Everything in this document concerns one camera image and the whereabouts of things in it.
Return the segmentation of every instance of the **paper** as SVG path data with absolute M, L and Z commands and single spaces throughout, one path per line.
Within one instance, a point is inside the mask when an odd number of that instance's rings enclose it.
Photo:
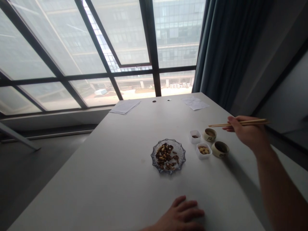
M 129 113 L 134 107 L 140 104 L 141 100 L 139 99 L 129 99 L 124 100 L 123 103 L 116 105 L 112 110 L 109 112 L 118 113 L 122 115 L 126 115 Z
M 181 99 L 187 106 L 189 106 L 192 110 L 198 110 L 202 108 L 209 107 L 208 104 L 204 103 L 200 99 L 196 97 L 190 97 L 190 98 L 183 98 Z

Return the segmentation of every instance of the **wall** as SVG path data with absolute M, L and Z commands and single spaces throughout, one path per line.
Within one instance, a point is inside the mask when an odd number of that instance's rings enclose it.
M 75 112 L 3 119 L 0 122 L 17 131 L 32 131 L 81 124 L 99 124 L 111 109 L 112 107 L 92 108 Z
M 308 134 L 307 86 L 308 51 L 257 114 L 269 119 L 271 128 L 302 146 Z
M 234 100 L 233 115 L 250 115 L 308 37 L 307 0 L 276 1 Z

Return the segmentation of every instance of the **curtain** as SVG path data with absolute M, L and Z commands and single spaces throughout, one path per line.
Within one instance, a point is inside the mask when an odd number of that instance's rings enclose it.
M 192 92 L 229 111 L 273 0 L 208 0 Z

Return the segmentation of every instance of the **wooden chopsticks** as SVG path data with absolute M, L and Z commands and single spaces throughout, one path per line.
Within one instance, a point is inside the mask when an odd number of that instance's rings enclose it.
M 240 121 L 243 126 L 247 125 L 261 125 L 261 124 L 269 124 L 270 122 L 267 119 L 256 119 L 256 120 L 247 120 Z M 212 124 L 209 127 L 232 127 L 231 124 Z

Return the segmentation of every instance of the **finger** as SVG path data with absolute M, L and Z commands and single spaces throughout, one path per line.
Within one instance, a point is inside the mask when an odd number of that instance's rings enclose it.
M 232 125 L 232 127 L 233 127 L 233 129 L 236 133 L 240 132 L 242 130 L 243 126 L 240 124 L 240 122 L 237 121 L 236 118 L 229 116 L 228 120 L 230 121 L 230 124 Z
M 196 207 L 198 205 L 197 201 L 185 201 L 178 206 L 178 211 L 183 212 L 187 209 Z
M 231 126 L 230 127 L 223 127 L 222 129 L 223 130 L 228 130 L 228 129 L 233 129 L 233 127 L 231 127 Z
M 204 227 L 197 222 L 189 222 L 184 224 L 184 230 L 187 231 L 205 231 Z
M 174 202 L 172 203 L 171 207 L 177 207 L 180 203 L 182 203 L 183 201 L 186 200 L 186 196 L 179 196 L 178 198 L 176 198 L 174 200 Z
M 204 216 L 204 211 L 197 208 L 190 208 L 181 213 L 184 222 L 189 222 L 194 218 Z
M 259 119 L 257 117 L 251 117 L 251 116 L 245 116 L 245 115 L 238 115 L 237 117 L 235 117 L 238 121 L 247 121 L 247 120 L 255 120 L 255 119 Z

